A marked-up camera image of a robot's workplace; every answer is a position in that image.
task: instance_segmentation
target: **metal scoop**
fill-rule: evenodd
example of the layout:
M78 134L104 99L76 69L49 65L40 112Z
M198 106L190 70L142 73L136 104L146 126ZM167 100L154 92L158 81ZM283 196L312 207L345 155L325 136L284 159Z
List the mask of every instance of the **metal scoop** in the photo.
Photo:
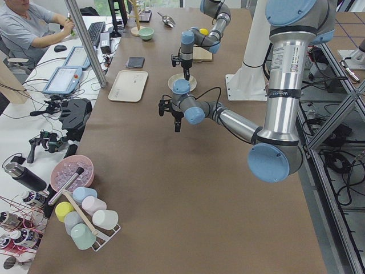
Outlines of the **metal scoop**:
M162 22L164 22L164 24L166 26L169 26L169 27L175 27L175 21L168 15L162 15L160 14L161 17L162 17Z

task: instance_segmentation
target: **metal rack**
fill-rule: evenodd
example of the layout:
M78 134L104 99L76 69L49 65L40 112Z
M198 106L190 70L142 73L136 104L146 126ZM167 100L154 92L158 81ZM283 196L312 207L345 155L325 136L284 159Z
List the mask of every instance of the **metal rack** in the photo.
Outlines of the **metal rack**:
M321 48L331 67L333 68L336 76L346 76L342 68L336 61L335 57L333 56L332 52L330 51L329 47L326 44L323 44ZM354 109L357 110L360 117L365 122L365 104L362 98L362 94L365 91L365 81L357 88L354 87L354 85L349 80L342 80L341 83L346 90L346 98L339 105L338 109L330 115L330 117L324 122L321 128L313 136L305 135L304 148L306 150L307 158L311 158L313 160L313 163L317 170L317 174L321 181L321 186L326 195L328 207L336 224L336 228L339 232L343 248L346 251L346 255L351 264L351 268L354 273L360 274L364 272L364 264L362 263L361 257L359 256L359 252L357 252L356 250L356 243L354 242L354 238L348 232L349 229L347 221L343 216L342 210L340 210L340 208L338 207L336 198L331 188L331 182L327 177L321 156L317 151L317 149L330 136L330 134L341 123L343 123L347 115ZM301 121L301 124L304 124L304 121L306 120L304 114L299 112L298 118Z

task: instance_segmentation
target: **pink bowl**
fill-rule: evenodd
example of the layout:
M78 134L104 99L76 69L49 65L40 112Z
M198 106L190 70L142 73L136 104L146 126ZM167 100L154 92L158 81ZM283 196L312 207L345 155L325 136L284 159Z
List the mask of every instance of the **pink bowl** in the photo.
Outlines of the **pink bowl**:
M55 166L55 168L53 169L52 174L51 174L51 187L55 191L59 191L59 189L62 187L62 185L64 185L64 184L59 184L59 183L57 184L56 183L56 177L57 177L57 175L60 172L62 172L62 170L65 168L64 167L64 164L80 163L80 162L83 162L86 165L91 166L91 172L90 172L91 174L90 175L88 174L88 176L90 176L90 177L83 184L80 184L80 182L78 182L78 181L73 182L69 186L68 190L70 192L72 192L76 187L89 187L91 185L91 183L92 183L92 181L94 179L94 175L95 175L94 174L94 165L92 164L92 161L88 157L86 157L84 155L73 155L73 156L69 156L69 157L63 159L61 162L59 162L57 164L57 166Z

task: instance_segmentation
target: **yellow ball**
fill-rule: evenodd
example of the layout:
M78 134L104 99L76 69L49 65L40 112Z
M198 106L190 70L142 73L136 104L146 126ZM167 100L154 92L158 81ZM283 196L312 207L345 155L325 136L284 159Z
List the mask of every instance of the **yellow ball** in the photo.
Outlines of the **yellow ball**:
M199 31L202 35L208 35L209 34L209 31L207 29L199 29Z

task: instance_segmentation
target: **man's hand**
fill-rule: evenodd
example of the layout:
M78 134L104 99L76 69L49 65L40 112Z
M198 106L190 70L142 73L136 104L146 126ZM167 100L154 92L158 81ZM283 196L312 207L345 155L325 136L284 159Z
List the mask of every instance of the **man's hand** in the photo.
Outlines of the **man's hand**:
M75 24L73 21L66 19L64 25L63 25L63 31L65 31L67 34L71 34L72 29L75 27Z

